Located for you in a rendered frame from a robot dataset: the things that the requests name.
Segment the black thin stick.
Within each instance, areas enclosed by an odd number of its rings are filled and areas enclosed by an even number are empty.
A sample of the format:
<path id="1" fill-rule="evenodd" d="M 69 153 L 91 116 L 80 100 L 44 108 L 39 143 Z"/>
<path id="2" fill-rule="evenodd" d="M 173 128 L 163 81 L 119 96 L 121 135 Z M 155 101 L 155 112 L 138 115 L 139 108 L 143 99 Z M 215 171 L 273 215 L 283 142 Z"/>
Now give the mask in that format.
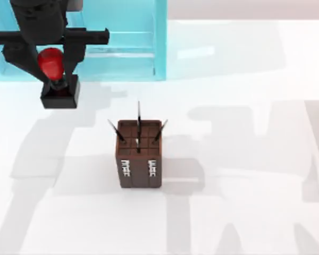
<path id="1" fill-rule="evenodd" d="M 161 125 L 161 127 L 160 127 L 158 133 L 157 133 L 156 136 L 154 137 L 154 140 L 153 140 L 152 143 L 156 143 L 156 142 L 160 139 L 160 136 L 161 136 L 161 134 L 162 134 L 162 131 L 163 131 L 163 129 L 165 128 L 167 122 L 168 122 L 168 120 L 165 120 L 165 121 L 163 122 L 163 124 Z"/>
<path id="2" fill-rule="evenodd" d="M 140 113 L 140 101 L 138 101 L 138 118 L 137 118 L 137 153 L 140 153 L 140 141 L 141 141 L 141 113 Z"/>
<path id="3" fill-rule="evenodd" d="M 117 129 L 117 127 L 110 120 L 107 120 L 107 121 L 110 124 L 110 126 L 113 128 L 113 130 L 116 133 L 119 141 L 121 141 L 123 144 L 127 144 L 127 141 L 125 140 L 123 135 L 120 133 L 120 131 Z"/>

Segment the light blue rack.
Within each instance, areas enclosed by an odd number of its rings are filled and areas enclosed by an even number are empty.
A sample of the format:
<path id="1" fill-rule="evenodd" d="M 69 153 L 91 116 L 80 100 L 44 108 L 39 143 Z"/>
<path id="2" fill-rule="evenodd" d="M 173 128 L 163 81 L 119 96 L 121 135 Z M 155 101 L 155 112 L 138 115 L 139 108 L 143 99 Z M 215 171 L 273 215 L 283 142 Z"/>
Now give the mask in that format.
<path id="1" fill-rule="evenodd" d="M 0 0 L 0 31 L 18 31 L 10 0 Z M 108 45 L 88 45 L 74 70 L 85 81 L 166 79 L 168 0 L 83 0 L 80 12 L 66 12 L 68 28 L 110 31 Z M 0 45 L 0 81 L 37 81 L 7 63 Z"/>

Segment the brown wooden holder box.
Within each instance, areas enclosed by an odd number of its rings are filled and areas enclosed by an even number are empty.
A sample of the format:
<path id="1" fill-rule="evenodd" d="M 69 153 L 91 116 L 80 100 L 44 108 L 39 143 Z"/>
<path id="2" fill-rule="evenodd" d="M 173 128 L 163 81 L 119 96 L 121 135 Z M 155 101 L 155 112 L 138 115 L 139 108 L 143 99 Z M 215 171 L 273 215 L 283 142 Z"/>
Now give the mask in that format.
<path id="1" fill-rule="evenodd" d="M 140 142 L 137 120 L 119 120 L 115 159 L 122 188 L 159 188 L 162 185 L 162 137 L 160 120 L 142 120 Z"/>

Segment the red trophy with black base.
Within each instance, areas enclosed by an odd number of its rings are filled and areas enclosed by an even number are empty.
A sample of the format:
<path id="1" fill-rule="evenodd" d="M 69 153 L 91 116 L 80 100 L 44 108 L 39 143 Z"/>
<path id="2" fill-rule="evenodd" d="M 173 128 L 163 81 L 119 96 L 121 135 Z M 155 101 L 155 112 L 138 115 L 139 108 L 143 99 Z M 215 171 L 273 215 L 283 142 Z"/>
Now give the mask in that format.
<path id="1" fill-rule="evenodd" d="M 41 102 L 45 109 L 77 108 L 80 82 L 76 74 L 66 77 L 63 53 L 50 47 L 42 50 L 37 57 L 38 65 L 48 77 L 41 92 Z"/>

